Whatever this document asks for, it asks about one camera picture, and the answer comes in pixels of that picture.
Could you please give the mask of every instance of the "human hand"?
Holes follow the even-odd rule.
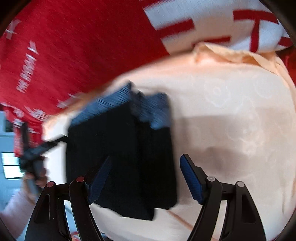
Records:
[[[37,180],[35,183],[37,186],[44,188],[45,185],[47,184],[47,176],[46,176],[46,169],[43,168],[40,175],[39,175],[39,180]],[[22,178],[22,190],[28,197],[28,199],[35,205],[36,204],[36,196],[31,193],[28,183],[28,180],[34,179],[34,175],[31,173],[25,173],[25,175]]]

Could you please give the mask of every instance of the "window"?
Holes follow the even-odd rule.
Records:
[[[24,175],[20,170],[19,158],[12,152],[2,152],[2,165],[6,179],[18,179]]]
[[[13,132],[13,124],[5,120],[5,132]]]

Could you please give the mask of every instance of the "white and red fabric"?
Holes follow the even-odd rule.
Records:
[[[253,52],[292,44],[259,0],[32,0],[0,39],[0,102],[41,140],[42,122],[78,95],[200,41]]]

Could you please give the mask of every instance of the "pink sleeve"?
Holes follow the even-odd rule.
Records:
[[[0,218],[14,238],[18,238],[27,225],[34,205],[20,190],[9,201],[6,208],[0,212]]]

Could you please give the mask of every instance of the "red stripe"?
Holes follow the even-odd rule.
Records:
[[[233,20],[265,20],[279,24],[276,16],[271,12],[257,10],[235,10],[233,11]]]
[[[175,35],[181,32],[190,31],[194,29],[194,23],[192,19],[188,19],[182,21],[180,23],[176,23],[174,25],[170,25],[165,28],[157,29],[160,38],[165,38],[170,35]]]
[[[282,37],[278,43],[278,45],[290,47],[293,45],[292,40],[288,37]]]
[[[207,43],[217,44],[217,43],[229,43],[230,40],[231,40],[231,36],[225,36],[225,37],[213,38],[213,39],[198,40],[198,41],[192,43],[192,47],[194,47],[199,42],[207,42]]]
[[[255,21],[253,30],[251,32],[250,51],[255,53],[259,47],[259,25],[260,21]]]
[[[254,20],[254,27],[251,32],[251,43],[250,43],[250,51],[257,52],[259,47],[259,26],[260,20],[269,21],[272,23],[279,24],[276,16],[271,12],[266,11],[257,11],[257,10],[235,10],[233,11],[233,20]]]

